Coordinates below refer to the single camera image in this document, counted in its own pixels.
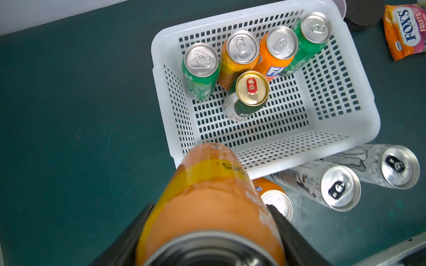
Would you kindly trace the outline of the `orange Fanta can front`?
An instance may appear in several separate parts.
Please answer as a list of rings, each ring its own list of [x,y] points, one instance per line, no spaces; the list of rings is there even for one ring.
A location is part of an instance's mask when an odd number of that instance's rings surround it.
[[[294,210],[290,198],[277,184],[262,177],[254,179],[254,187],[265,205],[273,205],[289,221],[292,221]]]

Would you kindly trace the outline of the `white Monster can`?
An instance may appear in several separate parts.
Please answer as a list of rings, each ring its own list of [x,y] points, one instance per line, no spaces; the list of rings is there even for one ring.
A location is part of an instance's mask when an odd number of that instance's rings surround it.
[[[361,198],[361,183],[347,166],[313,161],[272,174],[274,180],[338,212],[352,210]]]
[[[362,182],[399,190],[414,187],[420,176],[415,154],[400,145],[361,145],[321,161],[351,168]]]

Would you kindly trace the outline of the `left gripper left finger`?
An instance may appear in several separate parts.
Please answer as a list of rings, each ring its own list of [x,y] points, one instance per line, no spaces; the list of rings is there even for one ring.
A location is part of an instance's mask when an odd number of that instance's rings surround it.
[[[135,266],[136,247],[145,223],[154,209],[149,203],[119,237],[90,266]]]

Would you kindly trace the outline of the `orange soda can yellow band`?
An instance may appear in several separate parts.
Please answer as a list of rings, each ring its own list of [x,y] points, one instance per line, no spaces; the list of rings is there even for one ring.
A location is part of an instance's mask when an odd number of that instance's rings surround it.
[[[138,266],[284,266],[272,214],[228,147],[195,146],[150,213]]]

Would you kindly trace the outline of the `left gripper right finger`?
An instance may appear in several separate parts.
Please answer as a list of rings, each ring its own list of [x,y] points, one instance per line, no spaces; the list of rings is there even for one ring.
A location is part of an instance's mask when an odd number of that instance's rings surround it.
[[[284,217],[273,205],[267,205],[269,212],[277,224],[285,249],[288,266],[330,266],[331,264]]]

